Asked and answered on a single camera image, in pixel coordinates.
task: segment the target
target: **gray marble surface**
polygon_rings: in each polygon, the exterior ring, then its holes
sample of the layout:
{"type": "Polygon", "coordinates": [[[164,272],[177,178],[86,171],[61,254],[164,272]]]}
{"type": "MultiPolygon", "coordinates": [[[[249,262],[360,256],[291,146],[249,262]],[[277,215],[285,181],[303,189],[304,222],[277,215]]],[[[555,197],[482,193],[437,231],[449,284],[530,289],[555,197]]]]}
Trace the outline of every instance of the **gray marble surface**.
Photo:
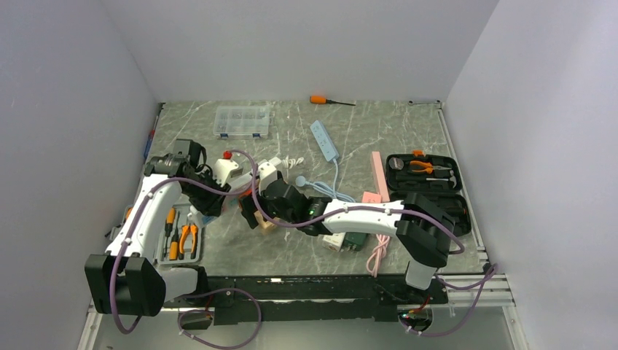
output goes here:
{"type": "MultiPolygon", "coordinates": [[[[303,175],[310,181],[331,183],[335,167],[326,162],[309,127],[321,120],[340,153],[337,190],[360,201],[364,191],[376,192],[369,167],[371,151],[383,161],[392,153],[422,149],[425,153],[450,155],[438,106],[407,102],[357,101],[357,106],[314,105],[308,101],[206,101],[167,103],[163,107],[150,155],[172,150],[176,138],[193,139],[206,147],[208,163],[226,149],[244,149],[257,160],[272,157],[304,157],[305,162],[284,170],[286,181],[303,175]],[[268,139],[216,139],[213,135],[218,106],[271,106],[268,139]]],[[[240,156],[235,159],[249,169],[240,156]]],[[[313,190],[301,189],[307,195],[313,190]]],[[[333,252],[322,246],[322,237],[310,237],[295,229],[277,227],[262,235],[251,230],[236,209],[206,227],[201,265],[211,276],[277,276],[319,274],[366,274],[365,265],[377,240],[369,236],[360,252],[333,252]]],[[[463,238],[466,252],[451,255],[445,273],[482,272],[472,235],[463,238]]],[[[410,257],[391,240],[381,273],[404,273],[410,257]]]]}

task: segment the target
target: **orange-handled pliers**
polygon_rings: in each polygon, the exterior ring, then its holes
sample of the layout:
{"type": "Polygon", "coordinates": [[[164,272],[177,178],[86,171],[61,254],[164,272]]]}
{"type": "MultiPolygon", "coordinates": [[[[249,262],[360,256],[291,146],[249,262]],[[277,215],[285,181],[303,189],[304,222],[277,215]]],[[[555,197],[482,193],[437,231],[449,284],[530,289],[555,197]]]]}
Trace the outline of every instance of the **orange-handled pliers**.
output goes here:
{"type": "Polygon", "coordinates": [[[411,166],[420,166],[422,169],[412,170],[414,173],[427,173],[431,174],[434,170],[453,170],[452,168],[448,168],[446,166],[435,166],[431,163],[421,162],[420,160],[413,160],[410,162],[411,166]]]}
{"type": "Polygon", "coordinates": [[[193,238],[193,242],[191,242],[191,259],[195,259],[195,255],[197,254],[197,226],[196,225],[185,225],[182,227],[182,235],[180,236],[180,253],[184,254],[184,242],[187,240],[187,236],[191,233],[193,238]]]}

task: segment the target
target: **white enclosure wall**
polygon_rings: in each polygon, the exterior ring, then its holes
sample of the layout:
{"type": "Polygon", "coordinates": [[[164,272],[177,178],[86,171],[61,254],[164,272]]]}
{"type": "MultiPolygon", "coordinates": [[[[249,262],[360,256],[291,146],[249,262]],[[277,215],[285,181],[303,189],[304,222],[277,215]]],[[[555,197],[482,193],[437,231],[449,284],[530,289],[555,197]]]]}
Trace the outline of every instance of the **white enclosure wall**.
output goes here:
{"type": "Polygon", "coordinates": [[[161,101],[446,98],[498,0],[102,0],[161,101]]]}
{"type": "Polygon", "coordinates": [[[0,341],[75,349],[156,103],[98,0],[0,5],[0,341]]]}
{"type": "Polygon", "coordinates": [[[616,349],[618,2],[501,0],[446,118],[532,349],[616,349]]]}

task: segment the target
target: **white cable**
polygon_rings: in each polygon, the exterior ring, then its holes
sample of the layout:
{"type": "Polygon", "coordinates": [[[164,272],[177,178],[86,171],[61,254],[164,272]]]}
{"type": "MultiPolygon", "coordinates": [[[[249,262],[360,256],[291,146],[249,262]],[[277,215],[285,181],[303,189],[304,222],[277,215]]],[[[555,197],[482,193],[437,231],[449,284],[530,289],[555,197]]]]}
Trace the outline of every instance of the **white cable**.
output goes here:
{"type": "Polygon", "coordinates": [[[300,158],[290,158],[288,155],[286,159],[284,159],[281,164],[283,164],[284,169],[291,169],[295,166],[299,166],[305,159],[303,157],[300,158]]]}
{"type": "Polygon", "coordinates": [[[356,202],[354,198],[344,193],[341,193],[341,192],[335,192],[335,196],[333,197],[332,188],[329,185],[327,185],[326,182],[322,182],[322,181],[309,182],[304,176],[298,176],[296,178],[296,185],[298,187],[303,187],[305,185],[311,186],[314,190],[320,192],[321,194],[328,195],[329,197],[336,198],[340,201],[344,201],[348,203],[356,202]]]}
{"type": "Polygon", "coordinates": [[[335,189],[335,185],[337,184],[337,177],[339,177],[339,164],[337,163],[337,158],[333,159],[332,162],[335,164],[335,178],[332,180],[332,197],[337,197],[337,191],[335,189]]]}

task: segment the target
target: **small box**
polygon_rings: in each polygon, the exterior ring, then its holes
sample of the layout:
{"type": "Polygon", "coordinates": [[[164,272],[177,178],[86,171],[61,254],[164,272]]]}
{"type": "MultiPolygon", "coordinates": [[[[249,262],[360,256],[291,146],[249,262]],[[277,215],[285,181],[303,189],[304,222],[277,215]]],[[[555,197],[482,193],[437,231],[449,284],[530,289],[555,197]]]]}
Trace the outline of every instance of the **small box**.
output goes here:
{"type": "MultiPolygon", "coordinates": [[[[382,202],[382,196],[373,192],[363,192],[362,203],[380,203],[382,202]]],[[[367,240],[367,234],[362,232],[347,232],[345,233],[345,239],[343,245],[349,247],[354,251],[360,251],[365,245],[367,240]]]]}
{"type": "Polygon", "coordinates": [[[213,134],[220,139],[266,139],[269,125],[269,106],[220,106],[213,134]]]}
{"type": "Polygon", "coordinates": [[[338,252],[341,250],[343,240],[345,239],[345,233],[333,233],[332,235],[324,235],[322,238],[322,245],[326,248],[338,252]]]}

